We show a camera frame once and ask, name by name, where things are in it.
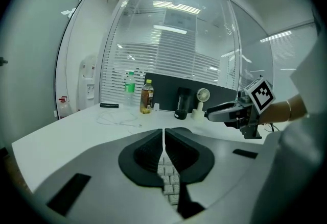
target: glass partition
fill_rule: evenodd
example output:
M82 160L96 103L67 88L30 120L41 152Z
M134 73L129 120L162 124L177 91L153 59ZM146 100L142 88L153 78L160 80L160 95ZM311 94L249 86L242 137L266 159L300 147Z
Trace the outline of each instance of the glass partition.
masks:
M241 72L239 90L263 76L273 83L273 63L270 42L263 28L241 7L231 3L241 38Z
M123 100L125 78L135 71L135 102L147 72L237 90L239 48L228 0L125 0L106 44L100 101Z

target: black pad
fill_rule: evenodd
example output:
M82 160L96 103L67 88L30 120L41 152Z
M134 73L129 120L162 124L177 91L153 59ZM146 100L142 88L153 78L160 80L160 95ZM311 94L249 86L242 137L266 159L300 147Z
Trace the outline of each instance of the black pad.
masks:
M164 187L157 175L162 154L162 129L126 146L118 157L122 172L134 183L145 187Z
M166 152L179 172L181 182L201 182L214 166L215 157L209 148L190 140L186 135L174 129L165 129Z
M65 216L90 179L91 176L75 174L47 203L47 206Z

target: white keys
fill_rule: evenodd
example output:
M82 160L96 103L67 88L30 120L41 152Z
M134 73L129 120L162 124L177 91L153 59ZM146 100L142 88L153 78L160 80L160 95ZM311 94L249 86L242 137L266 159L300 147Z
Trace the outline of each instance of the white keys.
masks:
M166 176L172 176L172 175L174 175L173 167L171 167L171 166L165 166L165 175Z
M165 170L164 170L163 167L159 167L159 166L158 166L158 171L157 171L157 172L158 172L158 175L159 175L159 176L163 176L163 175L165 175Z
M164 157L163 162L165 165L173 165L172 161L169 159L169 157Z
M179 195L169 195L169 202L171 205L177 205L179 200Z
M164 185L170 185L169 176L160 176L163 180Z
M179 194L179 185L173 185L174 194Z
M164 185L163 194L173 195L174 194L173 185Z
M159 165L163 165L164 164L164 158L163 157L160 157L159 159Z
M179 175L178 171L175 168L173 168L173 170L174 170L174 175Z
M179 176L170 176L170 184L178 185L179 184Z

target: plastic bottle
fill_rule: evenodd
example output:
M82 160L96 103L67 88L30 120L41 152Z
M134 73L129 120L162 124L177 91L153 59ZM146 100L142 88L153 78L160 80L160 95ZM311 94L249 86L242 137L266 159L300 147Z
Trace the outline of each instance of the plastic bottle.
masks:
M135 90L134 72L130 71L125 82L125 105L131 107L133 105L133 95Z
M67 117L73 113L71 106L67 102L67 96L63 96L59 99L58 113L59 113L60 119L64 119L65 117Z
M139 111L142 113L151 112L153 92L154 92L151 83L152 80L147 79L147 83L142 87L141 102L139 104Z

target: bracelet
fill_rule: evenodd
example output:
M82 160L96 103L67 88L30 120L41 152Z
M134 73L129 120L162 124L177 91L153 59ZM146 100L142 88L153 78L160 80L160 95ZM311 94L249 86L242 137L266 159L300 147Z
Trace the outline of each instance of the bracelet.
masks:
M292 117L292 109L291 109L291 105L290 105L289 101L286 100L286 102L287 102L287 104L288 104L288 107L290 108L290 116L288 117L288 120L287 120L287 121L289 121L290 118Z

